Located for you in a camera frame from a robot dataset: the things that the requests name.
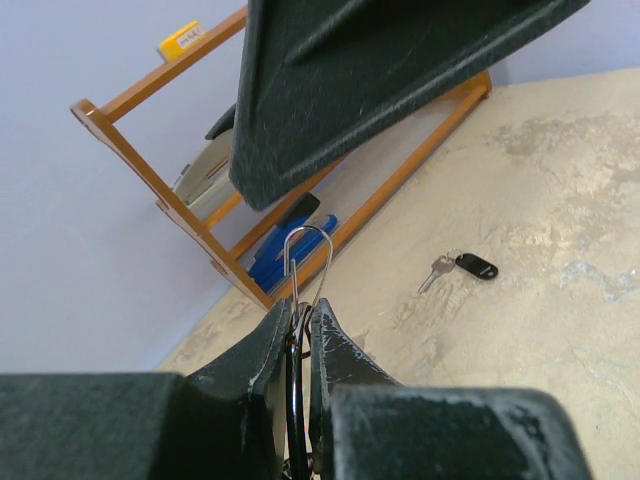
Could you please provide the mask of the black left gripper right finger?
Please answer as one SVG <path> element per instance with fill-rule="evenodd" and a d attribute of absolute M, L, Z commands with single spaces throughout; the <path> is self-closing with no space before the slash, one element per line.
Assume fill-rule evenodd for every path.
<path fill-rule="evenodd" d="M 408 387 L 311 317 L 310 440 L 323 479 L 590 479 L 563 407 L 529 388 Z"/>

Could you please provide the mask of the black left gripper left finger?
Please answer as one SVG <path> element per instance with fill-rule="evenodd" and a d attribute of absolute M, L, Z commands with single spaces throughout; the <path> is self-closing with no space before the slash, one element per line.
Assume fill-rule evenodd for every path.
<path fill-rule="evenodd" d="M 277 479 L 290 304 L 190 375 L 8 374 L 5 479 Z"/>

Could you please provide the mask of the key with black fob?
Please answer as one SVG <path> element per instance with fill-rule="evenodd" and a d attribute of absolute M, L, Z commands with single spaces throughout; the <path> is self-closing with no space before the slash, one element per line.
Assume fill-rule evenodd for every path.
<path fill-rule="evenodd" d="M 440 277 L 449 274 L 455 268 L 482 281 L 494 280 L 499 275 L 498 267 L 489 261 L 473 253 L 453 249 L 440 255 L 432 262 L 431 271 L 420 285 L 418 293 L 426 292 Z"/>

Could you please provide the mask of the silver keyring with clips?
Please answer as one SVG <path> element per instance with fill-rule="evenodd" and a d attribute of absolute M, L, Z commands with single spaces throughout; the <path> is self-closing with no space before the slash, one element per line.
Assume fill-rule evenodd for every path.
<path fill-rule="evenodd" d="M 319 360 L 305 343 L 313 343 L 312 318 L 318 312 L 318 304 L 324 283 L 320 282 L 312 302 L 302 302 L 299 295 L 298 266 L 289 257 L 289 241 L 299 231 L 316 229 L 313 225 L 303 225 L 290 232 L 285 239 L 285 278 L 291 281 L 291 321 L 285 337 L 285 401 L 286 440 L 288 458 L 284 460 L 281 477 L 283 479 L 312 479 L 323 466 L 322 433 L 322 374 Z M 319 229 L 327 244 L 327 258 L 321 278 L 325 279 L 333 258 L 333 243 L 330 236 Z M 309 412 L 304 412 L 303 360 L 311 360 Z"/>

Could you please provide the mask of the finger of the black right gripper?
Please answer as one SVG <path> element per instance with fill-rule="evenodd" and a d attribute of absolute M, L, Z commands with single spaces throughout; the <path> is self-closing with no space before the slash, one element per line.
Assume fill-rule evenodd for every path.
<path fill-rule="evenodd" d="M 539 38 L 578 1 L 252 1 L 230 165 L 261 211 Z"/>

